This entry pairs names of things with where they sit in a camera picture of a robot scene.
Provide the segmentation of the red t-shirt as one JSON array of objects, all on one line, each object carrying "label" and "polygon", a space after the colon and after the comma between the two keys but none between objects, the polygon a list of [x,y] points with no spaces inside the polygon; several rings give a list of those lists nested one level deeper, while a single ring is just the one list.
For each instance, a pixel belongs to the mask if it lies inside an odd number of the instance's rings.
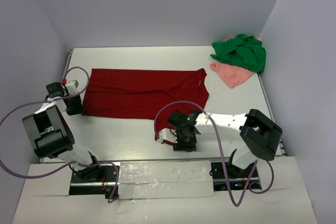
[{"label": "red t-shirt", "polygon": [[88,116],[156,120],[156,130],[170,128],[174,110],[189,114],[205,107],[207,73],[193,71],[93,69],[83,99]]}]

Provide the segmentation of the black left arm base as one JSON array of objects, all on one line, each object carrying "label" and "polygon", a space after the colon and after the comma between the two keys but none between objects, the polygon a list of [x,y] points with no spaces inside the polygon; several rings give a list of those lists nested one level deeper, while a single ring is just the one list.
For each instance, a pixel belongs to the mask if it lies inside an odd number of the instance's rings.
[{"label": "black left arm base", "polygon": [[104,195],[108,199],[115,187],[117,171],[112,165],[72,170],[69,195]]}]

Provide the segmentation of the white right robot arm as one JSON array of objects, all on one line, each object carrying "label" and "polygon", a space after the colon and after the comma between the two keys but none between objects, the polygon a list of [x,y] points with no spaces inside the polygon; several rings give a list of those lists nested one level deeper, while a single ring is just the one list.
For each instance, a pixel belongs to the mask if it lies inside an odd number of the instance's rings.
[{"label": "white right robot arm", "polygon": [[184,114],[174,110],[167,120],[175,128],[174,151],[196,151],[196,136],[209,134],[216,126],[220,136],[240,137],[243,144],[235,148],[226,163],[230,178],[238,178],[258,160],[273,161],[282,136],[282,129],[257,109],[246,114],[205,115],[200,110]]}]

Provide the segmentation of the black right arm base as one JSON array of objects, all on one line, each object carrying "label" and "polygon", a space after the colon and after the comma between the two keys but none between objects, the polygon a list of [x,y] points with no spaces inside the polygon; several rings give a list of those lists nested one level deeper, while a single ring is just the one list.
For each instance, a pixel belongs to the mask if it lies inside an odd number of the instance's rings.
[{"label": "black right arm base", "polygon": [[[259,182],[259,176],[257,169],[252,173],[250,182],[247,183],[247,178],[251,173],[253,168],[253,164],[250,164],[246,169],[242,170],[240,168],[234,168],[229,165],[228,167],[228,178],[231,190],[243,190],[245,185],[248,184],[251,189],[261,189],[261,185]],[[209,171],[209,175],[212,176],[213,179],[213,188],[214,191],[227,191],[225,174],[223,170],[223,166],[221,162],[211,162],[211,170]]]}]

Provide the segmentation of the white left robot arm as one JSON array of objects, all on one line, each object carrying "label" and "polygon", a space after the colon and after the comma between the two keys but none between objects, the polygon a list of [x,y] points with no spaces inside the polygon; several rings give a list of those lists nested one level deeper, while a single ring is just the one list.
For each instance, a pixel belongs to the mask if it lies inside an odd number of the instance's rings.
[{"label": "white left robot arm", "polygon": [[63,113],[83,114],[77,80],[63,80],[46,86],[48,95],[41,108],[22,119],[33,151],[39,158],[60,159],[69,163],[79,178],[95,182],[102,176],[96,157],[75,144]]}]

